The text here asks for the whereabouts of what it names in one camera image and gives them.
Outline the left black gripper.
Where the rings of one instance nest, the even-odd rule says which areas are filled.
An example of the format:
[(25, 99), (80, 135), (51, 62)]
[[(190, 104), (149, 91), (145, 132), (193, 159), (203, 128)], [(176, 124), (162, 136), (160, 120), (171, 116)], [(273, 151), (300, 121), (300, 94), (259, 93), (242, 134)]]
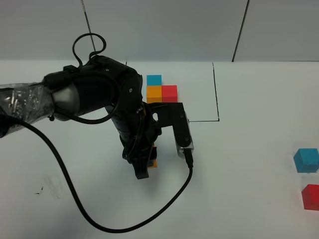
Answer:
[(148, 167), (157, 159), (153, 143), (161, 135), (161, 129), (173, 128), (175, 118), (184, 112), (182, 103), (142, 102), (136, 110), (117, 111), (112, 117), (124, 147), (122, 157), (130, 159), (137, 179), (149, 178)]

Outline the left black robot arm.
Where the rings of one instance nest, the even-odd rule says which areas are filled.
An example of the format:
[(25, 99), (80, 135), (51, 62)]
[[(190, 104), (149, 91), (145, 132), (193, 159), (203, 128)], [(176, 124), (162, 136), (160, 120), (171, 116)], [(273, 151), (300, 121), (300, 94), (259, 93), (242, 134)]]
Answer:
[(34, 123), (43, 118), (100, 124), (111, 120), (124, 147), (122, 157), (138, 179), (148, 177), (157, 156), (155, 140), (163, 127), (173, 128), (176, 146), (184, 151), (192, 141), (182, 103), (145, 103), (143, 78), (111, 58), (95, 56), (86, 65), (66, 66), (40, 83), (0, 89), (0, 134), (18, 129), (16, 118)]

